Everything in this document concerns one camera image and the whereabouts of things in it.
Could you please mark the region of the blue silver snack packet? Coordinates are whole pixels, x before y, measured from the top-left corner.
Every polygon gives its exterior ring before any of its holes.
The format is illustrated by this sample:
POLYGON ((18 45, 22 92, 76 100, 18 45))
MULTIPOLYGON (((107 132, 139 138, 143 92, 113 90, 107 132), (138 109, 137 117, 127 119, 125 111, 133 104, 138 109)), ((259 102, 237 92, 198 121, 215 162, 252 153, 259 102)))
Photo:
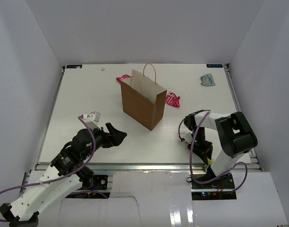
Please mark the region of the blue silver snack packet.
POLYGON ((202 86, 209 87, 209 86, 215 86, 216 85, 215 82, 214 82, 213 76, 210 73, 202 75, 200 77, 200 80, 201 80, 201 85, 202 86))

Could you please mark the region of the red snack packet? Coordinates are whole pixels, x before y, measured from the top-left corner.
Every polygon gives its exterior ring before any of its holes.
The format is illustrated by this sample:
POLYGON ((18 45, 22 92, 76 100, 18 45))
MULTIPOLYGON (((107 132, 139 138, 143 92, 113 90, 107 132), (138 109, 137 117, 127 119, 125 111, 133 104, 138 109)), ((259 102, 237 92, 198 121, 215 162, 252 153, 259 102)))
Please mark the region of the red snack packet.
POLYGON ((131 78, 131 76, 128 74, 124 74, 121 77, 117 77, 116 81, 120 83, 122 80, 127 79, 127 78, 131 78))
POLYGON ((169 92, 166 95, 166 99, 165 99, 165 104, 179 108, 180 107, 180 96, 177 96, 175 93, 173 92, 169 92))

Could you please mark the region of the green yellow snack packet front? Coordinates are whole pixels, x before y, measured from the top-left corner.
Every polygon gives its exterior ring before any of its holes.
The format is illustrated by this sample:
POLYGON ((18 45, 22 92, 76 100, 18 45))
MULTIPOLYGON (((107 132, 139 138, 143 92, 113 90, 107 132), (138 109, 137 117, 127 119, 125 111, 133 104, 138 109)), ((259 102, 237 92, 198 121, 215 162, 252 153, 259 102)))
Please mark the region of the green yellow snack packet front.
POLYGON ((210 166, 211 164, 213 164, 214 163, 214 159, 212 158, 212 159, 210 159, 210 158, 207 158, 206 159, 207 161, 206 161, 206 166, 210 166))

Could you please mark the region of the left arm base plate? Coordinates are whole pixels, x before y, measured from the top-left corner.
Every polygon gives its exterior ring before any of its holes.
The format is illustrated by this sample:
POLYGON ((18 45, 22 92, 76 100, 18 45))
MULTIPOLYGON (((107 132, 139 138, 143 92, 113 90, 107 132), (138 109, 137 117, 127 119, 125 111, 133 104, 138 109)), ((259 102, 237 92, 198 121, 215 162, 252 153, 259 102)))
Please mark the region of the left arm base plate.
POLYGON ((86 180, 86 182, 82 184, 81 189, 91 191, 106 190, 107 184, 108 184, 107 175, 95 175, 90 180, 86 180))

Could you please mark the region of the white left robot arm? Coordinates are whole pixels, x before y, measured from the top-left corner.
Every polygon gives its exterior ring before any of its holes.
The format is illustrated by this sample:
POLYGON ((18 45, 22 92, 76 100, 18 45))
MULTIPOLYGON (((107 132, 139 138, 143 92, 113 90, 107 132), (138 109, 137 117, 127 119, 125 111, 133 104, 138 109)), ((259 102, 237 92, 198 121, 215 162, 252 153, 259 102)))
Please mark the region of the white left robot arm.
POLYGON ((37 182, 26 185, 28 190, 15 201, 0 206, 0 213, 9 226, 36 227, 39 215, 53 203, 93 185, 94 172, 84 161, 90 160, 99 148, 119 146, 127 136, 109 122, 106 127, 108 132, 103 128, 80 130, 64 145, 37 182))

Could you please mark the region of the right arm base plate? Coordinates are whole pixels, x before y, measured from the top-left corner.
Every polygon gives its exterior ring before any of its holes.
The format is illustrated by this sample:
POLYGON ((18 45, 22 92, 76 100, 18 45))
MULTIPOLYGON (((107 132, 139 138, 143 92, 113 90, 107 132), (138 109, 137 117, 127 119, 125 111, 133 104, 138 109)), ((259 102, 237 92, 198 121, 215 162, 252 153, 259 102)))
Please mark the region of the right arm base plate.
POLYGON ((188 183, 191 183, 192 189, 197 189, 197 190, 211 189, 212 191, 215 191, 215 192, 222 192, 224 190, 235 189, 235 184, 234 184, 232 174, 228 174, 226 176, 223 176, 220 179, 217 179, 217 180, 215 180, 211 183, 208 183, 208 184, 198 184, 198 183, 194 182, 191 179, 191 177, 188 177, 186 179, 186 181, 188 183))

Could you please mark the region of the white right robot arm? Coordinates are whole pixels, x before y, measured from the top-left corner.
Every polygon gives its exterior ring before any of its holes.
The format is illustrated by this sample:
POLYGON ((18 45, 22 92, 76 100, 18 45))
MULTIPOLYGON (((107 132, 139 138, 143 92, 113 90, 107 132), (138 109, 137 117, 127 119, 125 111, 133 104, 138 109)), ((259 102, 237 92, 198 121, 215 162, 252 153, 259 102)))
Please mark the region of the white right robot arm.
POLYGON ((223 184, 223 176, 230 170, 244 164, 239 162, 239 159, 258 144, 257 137, 242 112, 222 114, 200 110, 187 115, 181 123, 190 130, 185 136, 179 137, 188 144, 190 165, 193 154, 207 165, 203 177, 197 180, 191 175, 191 179, 195 183, 207 184, 214 189, 223 184), (206 140, 206 129, 217 131, 221 145, 219 155, 211 164, 208 161, 212 159, 213 143, 206 140))

